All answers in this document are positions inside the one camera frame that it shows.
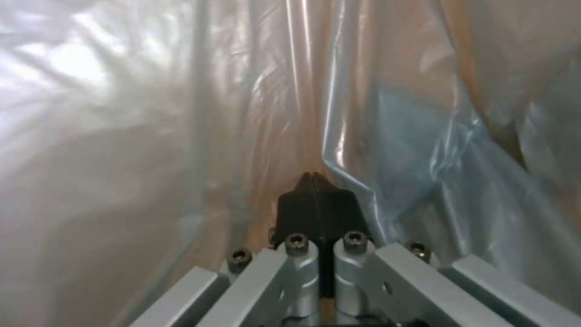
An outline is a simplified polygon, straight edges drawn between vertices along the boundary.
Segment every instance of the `black plastic part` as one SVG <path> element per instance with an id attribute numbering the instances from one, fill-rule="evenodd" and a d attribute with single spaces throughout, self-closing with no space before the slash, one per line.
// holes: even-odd
<path id="1" fill-rule="evenodd" d="M 272 243 L 278 246 L 292 233 L 303 233 L 315 242 L 319 249 L 320 295 L 333 298 L 333 245 L 351 230 L 371 240 L 355 194 L 335 187 L 319 173 L 304 173 L 294 190 L 278 198 Z"/>

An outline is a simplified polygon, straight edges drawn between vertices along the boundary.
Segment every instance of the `silver metal frame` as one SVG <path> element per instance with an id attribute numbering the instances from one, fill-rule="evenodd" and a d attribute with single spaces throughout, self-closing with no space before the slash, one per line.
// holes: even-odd
<path id="1" fill-rule="evenodd" d="M 444 275 L 515 326 L 581 326 L 581 318 L 484 260 L 469 255 Z"/>
<path id="2" fill-rule="evenodd" d="M 227 288 L 227 278 L 194 267 L 130 327 L 195 326 Z"/>
<path id="3" fill-rule="evenodd" d="M 293 271 L 287 255 L 263 249 L 197 326 L 280 326 L 296 298 Z"/>
<path id="4" fill-rule="evenodd" d="M 431 327 L 511 326 L 398 243 L 367 259 L 361 288 L 389 319 L 420 319 Z"/>

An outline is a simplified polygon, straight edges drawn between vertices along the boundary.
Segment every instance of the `wrinkled plastic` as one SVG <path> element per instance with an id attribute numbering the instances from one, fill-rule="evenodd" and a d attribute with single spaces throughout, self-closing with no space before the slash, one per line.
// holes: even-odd
<path id="1" fill-rule="evenodd" d="M 579 235 L 492 141 L 445 17 L 438 1 L 0 3 L 0 325 L 127 325 L 192 265 L 264 246 L 313 170 L 357 193 L 380 243 L 475 253 L 581 312 Z"/>
<path id="2" fill-rule="evenodd" d="M 579 1 L 468 1 L 484 113 L 506 143 L 516 136 L 527 169 L 581 230 Z"/>

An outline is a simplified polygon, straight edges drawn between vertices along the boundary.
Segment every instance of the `hex socket bolt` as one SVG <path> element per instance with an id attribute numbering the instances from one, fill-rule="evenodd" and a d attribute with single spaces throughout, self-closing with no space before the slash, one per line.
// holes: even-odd
<path id="1" fill-rule="evenodd" d="M 357 230 L 345 233 L 343 247 L 349 254 L 364 254 L 367 251 L 367 235 Z"/>
<path id="2" fill-rule="evenodd" d="M 300 257 L 309 251 L 309 238 L 302 233 L 293 233 L 285 239 L 286 254 L 291 257 Z"/>
<path id="3" fill-rule="evenodd" d="M 237 248 L 228 256 L 227 262 L 231 273 L 241 273 L 252 262 L 252 253 L 245 247 Z"/>
<path id="4" fill-rule="evenodd" d="M 411 242 L 407 245 L 407 249 L 423 262 L 430 263 L 432 251 L 427 246 L 422 243 Z"/>

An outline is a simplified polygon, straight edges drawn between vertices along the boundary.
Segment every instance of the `plastic bag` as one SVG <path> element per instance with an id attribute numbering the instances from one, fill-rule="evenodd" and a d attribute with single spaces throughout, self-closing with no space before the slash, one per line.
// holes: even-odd
<path id="1" fill-rule="evenodd" d="M 191 266 L 265 245 L 312 170 L 381 243 L 481 255 L 579 311 L 579 237 L 492 142 L 443 12 L 1 3 L 0 325 L 127 325 Z"/>

